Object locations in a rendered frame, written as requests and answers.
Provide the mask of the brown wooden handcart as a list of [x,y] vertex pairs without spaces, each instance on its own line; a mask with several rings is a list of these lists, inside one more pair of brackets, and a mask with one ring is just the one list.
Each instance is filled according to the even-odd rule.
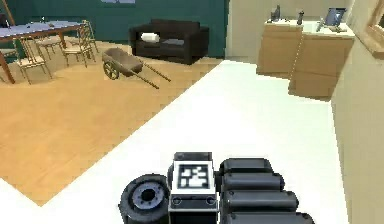
[[147,67],[168,82],[171,81],[169,77],[145,63],[137,56],[129,54],[127,51],[118,47],[105,50],[102,53],[102,62],[104,74],[111,80],[118,79],[121,74],[127,77],[134,75],[155,89],[158,89],[156,84],[140,75],[143,67]]

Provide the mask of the black sofa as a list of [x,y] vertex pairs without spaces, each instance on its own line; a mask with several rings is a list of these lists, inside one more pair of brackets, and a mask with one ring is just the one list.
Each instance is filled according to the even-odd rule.
[[209,28],[194,21],[152,19],[131,27],[129,42],[136,56],[192,65],[208,54]]

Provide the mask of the wooden dining table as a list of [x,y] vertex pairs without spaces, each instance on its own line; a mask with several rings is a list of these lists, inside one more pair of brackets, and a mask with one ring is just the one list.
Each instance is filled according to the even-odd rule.
[[10,28],[0,28],[0,43],[13,39],[34,38],[41,35],[57,34],[63,47],[66,47],[64,32],[77,30],[82,23],[70,21],[49,21],[46,23],[34,22],[24,25],[14,25]]

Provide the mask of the wooden slatted chair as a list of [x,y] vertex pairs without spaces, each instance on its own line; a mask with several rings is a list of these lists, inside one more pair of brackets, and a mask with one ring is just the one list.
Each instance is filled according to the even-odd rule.
[[54,47],[58,46],[59,48],[62,48],[62,43],[60,39],[55,39],[51,36],[40,36],[37,38],[37,46],[39,48],[44,48],[48,58],[51,58],[49,48],[52,49],[52,52],[55,52]]
[[66,60],[66,64],[69,64],[69,55],[75,55],[76,57],[81,55],[84,65],[87,65],[87,58],[96,61],[95,55],[91,47],[89,28],[85,25],[79,28],[77,43],[75,45],[71,45],[70,47],[63,48],[62,53]]
[[28,83],[31,83],[31,80],[27,70],[35,67],[40,67],[44,74],[47,74],[50,78],[53,78],[47,65],[47,60],[45,59],[34,37],[28,36],[14,38],[13,44],[14,47],[17,47],[17,44],[20,44],[25,54],[24,58],[22,58],[19,53],[16,54],[16,64],[21,71],[22,77],[26,79]]

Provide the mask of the white pillow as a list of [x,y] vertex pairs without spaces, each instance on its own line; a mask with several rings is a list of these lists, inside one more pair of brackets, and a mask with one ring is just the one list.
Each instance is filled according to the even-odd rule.
[[142,33],[141,40],[148,43],[158,43],[160,36],[156,33]]

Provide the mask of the wooden framed window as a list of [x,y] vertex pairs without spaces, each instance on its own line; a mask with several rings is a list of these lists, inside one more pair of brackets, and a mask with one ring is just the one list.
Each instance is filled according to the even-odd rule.
[[378,60],[384,60],[384,27],[380,25],[383,18],[384,0],[376,0],[364,29],[357,34],[372,57]]

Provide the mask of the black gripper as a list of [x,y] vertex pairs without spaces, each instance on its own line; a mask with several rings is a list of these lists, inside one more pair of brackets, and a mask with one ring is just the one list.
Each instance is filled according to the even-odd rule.
[[166,177],[145,174],[123,190],[118,208],[124,224],[169,224]]

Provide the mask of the tan wooden kitchen cabinet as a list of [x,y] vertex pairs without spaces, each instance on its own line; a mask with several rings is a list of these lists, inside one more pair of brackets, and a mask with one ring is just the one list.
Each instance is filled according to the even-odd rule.
[[261,38],[256,72],[259,75],[288,79],[301,37],[301,26],[266,23]]
[[288,93],[329,101],[354,40],[355,34],[346,23],[328,27],[319,21],[304,22]]

